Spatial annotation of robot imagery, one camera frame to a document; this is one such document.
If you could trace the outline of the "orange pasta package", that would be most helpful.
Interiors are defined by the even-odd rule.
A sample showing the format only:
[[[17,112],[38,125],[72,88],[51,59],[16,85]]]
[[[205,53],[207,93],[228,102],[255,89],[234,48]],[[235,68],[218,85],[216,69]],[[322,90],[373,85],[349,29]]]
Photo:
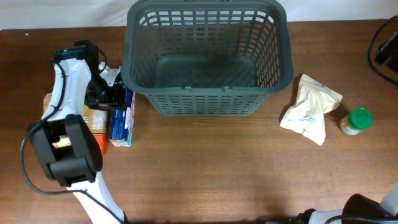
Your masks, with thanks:
[[[108,112],[103,110],[90,109],[86,105],[83,106],[83,120],[94,135],[102,155],[105,154],[106,143],[106,124]]]

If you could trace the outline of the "blue tissue box pack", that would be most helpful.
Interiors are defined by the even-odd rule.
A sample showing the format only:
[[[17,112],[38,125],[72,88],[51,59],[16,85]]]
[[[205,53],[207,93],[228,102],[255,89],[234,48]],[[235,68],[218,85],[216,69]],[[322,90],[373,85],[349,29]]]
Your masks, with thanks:
[[[115,147],[130,147],[134,126],[136,93],[122,81],[116,84],[124,88],[126,109],[112,109],[109,140]]]

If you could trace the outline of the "beige snack bag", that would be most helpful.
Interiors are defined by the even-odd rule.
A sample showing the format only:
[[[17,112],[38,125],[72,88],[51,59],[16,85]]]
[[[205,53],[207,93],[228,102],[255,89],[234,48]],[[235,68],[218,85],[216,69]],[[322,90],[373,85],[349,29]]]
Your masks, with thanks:
[[[43,99],[43,112],[45,113],[52,98],[52,93],[47,93]]]

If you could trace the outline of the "grey plastic laundry basket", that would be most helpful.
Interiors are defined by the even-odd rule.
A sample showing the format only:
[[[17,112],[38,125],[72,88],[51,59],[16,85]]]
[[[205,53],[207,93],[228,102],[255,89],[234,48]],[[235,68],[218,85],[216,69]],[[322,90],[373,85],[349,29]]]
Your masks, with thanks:
[[[161,114],[251,114],[293,74],[277,1],[138,1],[127,13],[122,80]]]

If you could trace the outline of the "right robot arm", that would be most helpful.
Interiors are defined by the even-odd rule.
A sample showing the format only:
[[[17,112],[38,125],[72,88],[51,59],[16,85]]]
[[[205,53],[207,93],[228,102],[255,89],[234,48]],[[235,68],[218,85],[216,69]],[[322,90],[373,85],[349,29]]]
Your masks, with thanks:
[[[397,224],[397,184],[381,202],[361,194],[352,195],[339,210],[306,210],[288,219],[293,224]]]

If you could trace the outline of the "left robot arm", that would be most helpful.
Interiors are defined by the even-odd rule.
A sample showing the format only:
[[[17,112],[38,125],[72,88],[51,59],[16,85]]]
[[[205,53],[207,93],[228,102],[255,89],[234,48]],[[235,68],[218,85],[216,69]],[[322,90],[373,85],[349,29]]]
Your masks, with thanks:
[[[20,166],[27,185],[42,195],[73,194],[92,223],[127,223],[125,212],[113,200],[102,175],[101,148],[83,119],[84,107],[127,108],[126,91],[114,81],[119,69],[100,62],[103,51],[89,40],[79,40],[51,59],[55,72],[52,96],[41,120],[32,123],[21,142]],[[59,191],[39,189],[29,179],[24,164],[27,142],[34,148],[48,180]]]

